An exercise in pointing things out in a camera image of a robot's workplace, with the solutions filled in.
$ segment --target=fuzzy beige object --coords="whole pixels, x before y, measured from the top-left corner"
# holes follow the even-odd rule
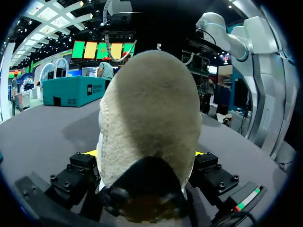
[[[101,99],[99,125],[97,163],[105,186],[147,156],[163,158],[181,188],[188,182],[202,120],[194,79],[174,56],[148,51],[132,57]]]

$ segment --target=gray carpet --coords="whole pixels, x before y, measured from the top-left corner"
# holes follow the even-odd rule
[[[71,155],[94,150],[99,135],[98,112],[99,100],[81,108],[41,105],[2,123],[0,151],[4,161],[0,169],[9,184],[32,171],[48,181],[51,174],[65,168]],[[254,181],[267,187],[266,195],[252,211],[260,219],[282,189],[286,174],[243,136],[208,116],[202,118],[197,150],[217,155],[224,169],[240,176],[240,185]],[[202,200],[213,218],[217,209],[200,191],[196,194],[195,199]],[[239,226],[246,225],[250,225],[248,219]]]

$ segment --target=ceiling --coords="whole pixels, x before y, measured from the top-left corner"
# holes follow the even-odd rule
[[[57,2],[66,8],[72,4],[79,2],[79,0],[57,0]],[[37,62],[56,53],[72,49],[75,40],[102,41],[103,36],[101,35],[99,29],[101,23],[103,22],[102,11],[106,0],[82,0],[82,2],[82,7],[71,11],[71,14],[74,17],[81,17],[83,15],[92,14],[92,19],[81,22],[83,24],[83,30],[79,30],[79,28],[75,25],[71,25],[67,27],[67,29],[70,31],[68,35],[59,31],[55,32],[54,38],[58,37],[57,39],[47,37],[46,40],[48,44],[42,44],[38,42],[43,46],[41,46],[41,48],[33,49],[34,52],[27,56],[23,61],[20,61],[19,65],[12,67],[12,69],[28,67],[30,66],[31,61]],[[204,7],[205,12],[215,12],[220,14],[225,19],[227,26],[237,24],[245,19],[240,12],[234,10],[235,7],[231,9],[228,8],[228,5],[231,4],[229,1],[213,0],[210,4],[209,2],[209,0],[200,0],[198,1],[198,7]],[[16,27],[13,29],[13,32],[7,40],[7,42],[16,43],[14,52],[18,50],[20,44],[22,44],[26,37],[40,25],[40,22],[36,21],[33,18],[30,19],[26,16],[22,16],[18,20]],[[129,36],[126,35],[125,37],[119,37],[118,39],[120,42],[123,42],[124,40],[127,40],[129,42],[130,40],[128,38]]]

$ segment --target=trade show hall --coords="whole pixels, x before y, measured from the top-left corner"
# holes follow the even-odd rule
[[[139,0],[27,5],[2,42],[0,175],[28,217],[262,220],[301,146],[296,64],[265,9],[194,2],[180,1],[182,20],[174,3],[171,14]]]

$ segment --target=teal box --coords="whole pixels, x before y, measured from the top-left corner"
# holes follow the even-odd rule
[[[63,77],[43,81],[43,104],[80,107],[102,98],[105,78]]]

